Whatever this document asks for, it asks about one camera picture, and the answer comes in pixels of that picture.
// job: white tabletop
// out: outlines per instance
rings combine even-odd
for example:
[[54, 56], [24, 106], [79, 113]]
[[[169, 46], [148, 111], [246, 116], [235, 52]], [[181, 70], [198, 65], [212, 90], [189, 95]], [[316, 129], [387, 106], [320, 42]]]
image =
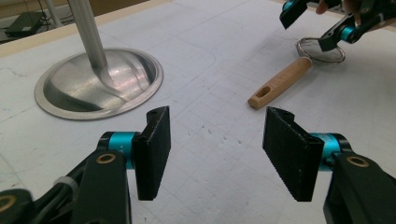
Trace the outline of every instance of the white tabletop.
[[[262, 150], [265, 108], [247, 100], [297, 59], [297, 40], [322, 35], [340, 18], [307, 10], [285, 31], [281, 7], [174, 0], [100, 25], [105, 48], [141, 49], [164, 70], [151, 99], [111, 119], [58, 119], [35, 103], [45, 71], [84, 51], [79, 35], [0, 58], [0, 190], [29, 189], [38, 198], [103, 133], [140, 132], [150, 109], [170, 105], [172, 149], [154, 202], [137, 200], [128, 172], [134, 223], [325, 223], [331, 173], [318, 174], [312, 203], [295, 202]], [[340, 43], [345, 62], [311, 68], [269, 105], [294, 113], [308, 132], [343, 134], [396, 176], [395, 38], [378, 30], [354, 45]]]

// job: hole in handle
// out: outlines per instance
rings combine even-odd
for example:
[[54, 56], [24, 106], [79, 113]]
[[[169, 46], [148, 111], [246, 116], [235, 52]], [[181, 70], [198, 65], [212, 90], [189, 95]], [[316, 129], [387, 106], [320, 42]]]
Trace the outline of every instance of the hole in handle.
[[271, 87], [266, 86], [264, 88], [262, 88], [261, 90], [259, 90], [256, 94], [257, 97], [262, 98], [264, 95], [266, 95], [268, 92], [270, 92]]

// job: wooden handle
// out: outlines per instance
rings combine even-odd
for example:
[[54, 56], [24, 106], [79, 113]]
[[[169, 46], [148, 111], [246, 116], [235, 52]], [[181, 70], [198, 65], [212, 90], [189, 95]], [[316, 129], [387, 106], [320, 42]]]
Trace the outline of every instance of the wooden handle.
[[247, 102], [255, 109], [262, 108], [302, 77], [311, 66], [309, 58], [297, 59], [261, 86]]

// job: human hand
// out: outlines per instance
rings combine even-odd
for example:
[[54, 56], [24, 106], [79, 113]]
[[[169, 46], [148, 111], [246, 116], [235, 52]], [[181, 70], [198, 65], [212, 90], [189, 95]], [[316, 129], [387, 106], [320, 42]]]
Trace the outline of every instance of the human hand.
[[[359, 15], [359, 9], [361, 7], [362, 1], [363, 0], [344, 0], [344, 2], [343, 2], [343, 9], [344, 9], [345, 13], [346, 14], [353, 13], [353, 15], [355, 16], [355, 22], [358, 25], [361, 24], [361, 17]], [[329, 9], [329, 7], [325, 3], [325, 1], [319, 0], [319, 4], [318, 4], [317, 10], [316, 10], [317, 14], [321, 15], [324, 12], [326, 12], [328, 9]], [[377, 26], [373, 27], [372, 30], [376, 30], [376, 29], [391, 25], [394, 22], [396, 22], [396, 19], [391, 19], [391, 20], [387, 20], [385, 22], [381, 22]]]

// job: stainless steel bowl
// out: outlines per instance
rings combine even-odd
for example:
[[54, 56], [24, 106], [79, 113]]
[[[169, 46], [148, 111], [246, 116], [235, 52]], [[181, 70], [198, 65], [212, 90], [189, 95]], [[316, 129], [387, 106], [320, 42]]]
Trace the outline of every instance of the stainless steel bowl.
[[104, 119], [143, 104], [163, 81], [160, 63], [136, 49], [105, 49], [107, 66], [86, 53], [53, 65], [35, 85], [37, 103], [63, 119]]

